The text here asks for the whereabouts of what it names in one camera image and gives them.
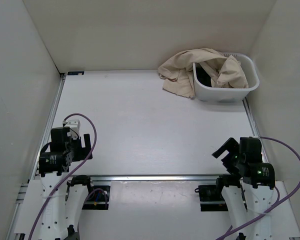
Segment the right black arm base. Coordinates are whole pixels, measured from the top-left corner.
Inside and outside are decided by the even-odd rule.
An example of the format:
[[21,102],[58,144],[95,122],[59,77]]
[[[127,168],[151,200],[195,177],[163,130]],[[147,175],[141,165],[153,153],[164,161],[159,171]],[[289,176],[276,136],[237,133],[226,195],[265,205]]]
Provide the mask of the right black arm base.
[[201,212],[227,212],[228,207],[216,185],[199,185],[194,189],[199,194]]

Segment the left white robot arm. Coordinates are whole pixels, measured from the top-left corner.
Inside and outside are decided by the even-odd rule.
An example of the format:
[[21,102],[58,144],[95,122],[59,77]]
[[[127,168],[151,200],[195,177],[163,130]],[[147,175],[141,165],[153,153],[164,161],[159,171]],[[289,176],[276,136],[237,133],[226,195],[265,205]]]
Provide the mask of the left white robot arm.
[[52,128],[51,141],[39,154],[42,207],[31,227],[30,240],[78,240],[85,200],[95,194],[88,175],[69,177],[73,162],[89,159],[90,135],[80,136],[79,122]]

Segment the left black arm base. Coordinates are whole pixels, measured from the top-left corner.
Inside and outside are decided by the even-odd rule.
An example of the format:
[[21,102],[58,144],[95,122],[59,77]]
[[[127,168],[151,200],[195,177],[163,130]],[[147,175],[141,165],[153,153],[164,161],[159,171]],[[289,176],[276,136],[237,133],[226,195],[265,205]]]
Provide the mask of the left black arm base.
[[97,185],[94,186],[94,189],[102,189],[106,194],[106,202],[104,193],[101,190],[96,190],[92,196],[88,198],[88,200],[83,205],[83,210],[99,210],[99,211],[107,211],[110,205],[110,193],[111,186],[110,185]]

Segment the blue corner label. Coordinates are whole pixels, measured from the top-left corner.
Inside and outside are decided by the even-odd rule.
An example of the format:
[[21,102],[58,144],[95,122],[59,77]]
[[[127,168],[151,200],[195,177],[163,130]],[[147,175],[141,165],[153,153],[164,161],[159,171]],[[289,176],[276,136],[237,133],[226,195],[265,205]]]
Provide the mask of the blue corner label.
[[68,71],[67,72],[68,76],[82,76],[84,74],[85,74],[84,71]]

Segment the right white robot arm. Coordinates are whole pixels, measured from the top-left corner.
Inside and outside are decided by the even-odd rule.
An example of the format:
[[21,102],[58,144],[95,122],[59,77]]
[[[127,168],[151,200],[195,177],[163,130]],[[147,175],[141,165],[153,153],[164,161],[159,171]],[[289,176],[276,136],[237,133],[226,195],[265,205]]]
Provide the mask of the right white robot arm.
[[271,240],[275,169],[263,162],[261,141],[253,137],[229,138],[212,156],[221,160],[227,174],[216,180],[214,193],[224,200],[231,220],[225,237],[237,240]]

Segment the white plastic basket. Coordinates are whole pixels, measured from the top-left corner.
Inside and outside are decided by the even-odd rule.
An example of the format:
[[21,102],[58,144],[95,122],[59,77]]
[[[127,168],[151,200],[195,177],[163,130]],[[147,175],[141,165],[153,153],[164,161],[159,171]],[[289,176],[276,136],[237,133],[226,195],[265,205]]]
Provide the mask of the white plastic basket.
[[240,64],[245,73],[249,88],[216,88],[201,84],[197,78],[196,67],[198,63],[193,63],[193,84],[195,97],[201,101],[208,102],[239,102],[242,101],[251,91],[256,90],[260,85],[255,64],[252,59],[242,53],[224,52],[225,57],[232,55]]

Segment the black trousers in basket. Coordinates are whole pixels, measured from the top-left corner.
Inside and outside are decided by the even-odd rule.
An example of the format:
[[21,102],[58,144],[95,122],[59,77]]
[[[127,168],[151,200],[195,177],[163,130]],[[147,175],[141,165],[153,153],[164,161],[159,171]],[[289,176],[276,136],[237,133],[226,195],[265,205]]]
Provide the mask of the black trousers in basket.
[[210,75],[202,68],[202,67],[196,67],[196,78],[198,82],[206,87],[212,87],[212,80]]

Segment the beige trousers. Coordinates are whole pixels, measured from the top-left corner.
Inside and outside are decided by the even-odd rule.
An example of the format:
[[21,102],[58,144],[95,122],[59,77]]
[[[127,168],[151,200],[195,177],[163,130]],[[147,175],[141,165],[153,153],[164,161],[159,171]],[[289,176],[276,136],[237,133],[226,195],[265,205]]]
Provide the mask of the beige trousers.
[[181,51],[160,65],[157,72],[164,80],[162,88],[177,96],[194,97],[193,64],[207,73],[212,88],[249,88],[241,63],[233,55],[227,57],[210,48]]

